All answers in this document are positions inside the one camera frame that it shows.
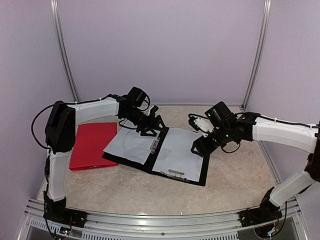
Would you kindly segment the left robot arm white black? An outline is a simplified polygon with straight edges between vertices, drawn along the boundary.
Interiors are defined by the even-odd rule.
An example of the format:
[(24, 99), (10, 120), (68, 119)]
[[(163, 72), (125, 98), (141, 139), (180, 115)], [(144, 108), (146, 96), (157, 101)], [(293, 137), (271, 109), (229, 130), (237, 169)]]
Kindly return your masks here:
[(44, 175), (46, 178), (45, 203), (52, 205), (49, 212), (63, 223), (70, 218), (66, 208), (65, 171), (68, 157), (76, 143), (78, 126), (98, 118), (116, 116), (130, 121), (141, 136), (154, 137), (165, 128), (154, 105), (148, 113), (140, 106), (148, 95), (140, 88), (132, 87), (125, 95), (109, 94), (105, 97), (83, 102), (66, 103), (57, 101), (45, 126), (47, 158)]

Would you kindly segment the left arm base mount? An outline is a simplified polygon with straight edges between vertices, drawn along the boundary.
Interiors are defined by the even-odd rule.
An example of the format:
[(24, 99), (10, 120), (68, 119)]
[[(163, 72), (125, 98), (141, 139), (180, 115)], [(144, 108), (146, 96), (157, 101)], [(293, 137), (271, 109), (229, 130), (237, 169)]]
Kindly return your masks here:
[(88, 213), (85, 211), (60, 206), (54, 208), (47, 204), (45, 205), (43, 215), (46, 220), (79, 228), (83, 228), (85, 226), (87, 216)]

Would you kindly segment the white paper sheet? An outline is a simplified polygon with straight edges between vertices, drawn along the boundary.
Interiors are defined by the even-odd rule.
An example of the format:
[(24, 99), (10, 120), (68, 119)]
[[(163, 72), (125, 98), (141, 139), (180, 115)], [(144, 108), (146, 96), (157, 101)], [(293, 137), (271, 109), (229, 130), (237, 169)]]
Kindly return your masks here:
[(191, 152), (192, 144), (201, 135), (181, 128), (170, 128), (161, 145), (153, 171), (168, 169), (185, 173), (188, 180), (200, 180), (203, 158)]

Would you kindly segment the red clip file folder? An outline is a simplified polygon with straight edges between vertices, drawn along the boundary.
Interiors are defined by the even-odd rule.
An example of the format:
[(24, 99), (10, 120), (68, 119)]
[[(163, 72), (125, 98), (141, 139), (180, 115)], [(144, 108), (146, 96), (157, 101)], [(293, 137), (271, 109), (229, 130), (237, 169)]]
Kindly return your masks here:
[(85, 123), (78, 126), (69, 169), (83, 171), (115, 167), (118, 164), (102, 158), (104, 149), (118, 133), (115, 122)]

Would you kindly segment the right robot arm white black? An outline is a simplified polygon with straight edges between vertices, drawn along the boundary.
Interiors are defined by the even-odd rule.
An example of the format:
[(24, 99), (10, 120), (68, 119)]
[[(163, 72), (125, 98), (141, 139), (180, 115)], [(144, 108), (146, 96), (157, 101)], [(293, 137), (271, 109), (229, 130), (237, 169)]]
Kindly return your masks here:
[(258, 112), (233, 112), (220, 101), (204, 115), (188, 114), (188, 123), (201, 132), (191, 147), (191, 152), (208, 157), (215, 150), (225, 148), (230, 143), (237, 147), (242, 142), (259, 142), (262, 145), (280, 145), (290, 151), (305, 156), (305, 164), (297, 168), (287, 178), (273, 186), (263, 196), (256, 208), (256, 218), (266, 222), (289, 199), (303, 193), (320, 181), (320, 125), (270, 117)]

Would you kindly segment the black clip file folder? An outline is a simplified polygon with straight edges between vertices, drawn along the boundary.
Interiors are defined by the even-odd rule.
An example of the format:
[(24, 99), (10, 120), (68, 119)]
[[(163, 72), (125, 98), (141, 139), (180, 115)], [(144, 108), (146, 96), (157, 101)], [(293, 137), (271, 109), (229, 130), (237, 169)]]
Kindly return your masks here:
[[(120, 165), (125, 165), (125, 166), (140, 170), (140, 171), (145, 172), (145, 173), (150, 174), (150, 175), (156, 175), (156, 176), (160, 176), (160, 177), (163, 177), (163, 178), (171, 179), (171, 178), (168, 178), (167, 176), (165, 176), (165, 175), (163, 175), (163, 174), (161, 174), (159, 172), (154, 172), (153, 171), (154, 164), (155, 164), (155, 162), (157, 160), (157, 157), (158, 157), (158, 154), (160, 152), (161, 146), (162, 146), (162, 144), (163, 144), (163, 142), (165, 140), (165, 137), (166, 137), (169, 129), (170, 129), (170, 127), (167, 127), (167, 131), (160, 131), (159, 132), (159, 135), (158, 135), (157, 138), (160, 138), (160, 141), (159, 141), (159, 143), (157, 145), (157, 149), (156, 149), (154, 154), (151, 154), (151, 153), (149, 154), (145, 164), (141, 165), (139, 163), (134, 163), (134, 162), (131, 162), (131, 161), (124, 161), (123, 159), (120, 162), (114, 162), (114, 163), (117, 163), (117, 164), (120, 164)], [(200, 178), (199, 178), (198, 182), (191, 181), (191, 180), (190, 181), (181, 181), (181, 180), (175, 180), (175, 179), (171, 179), (171, 180), (175, 180), (175, 181), (178, 181), (178, 182), (183, 182), (183, 183), (187, 183), (187, 184), (191, 184), (191, 185), (204, 187), (206, 185), (206, 181), (207, 181), (207, 174), (208, 174), (210, 158), (208, 156), (202, 157), (202, 158), (203, 158), (202, 168), (201, 168)]]

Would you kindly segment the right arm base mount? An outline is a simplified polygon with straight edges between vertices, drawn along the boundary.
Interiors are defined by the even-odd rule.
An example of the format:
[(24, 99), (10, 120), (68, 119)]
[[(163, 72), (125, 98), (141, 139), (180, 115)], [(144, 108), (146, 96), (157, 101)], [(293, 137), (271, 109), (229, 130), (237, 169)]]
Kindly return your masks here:
[(279, 207), (256, 207), (247, 208), (239, 213), (240, 223), (242, 227), (249, 227), (267, 223), (283, 217)]

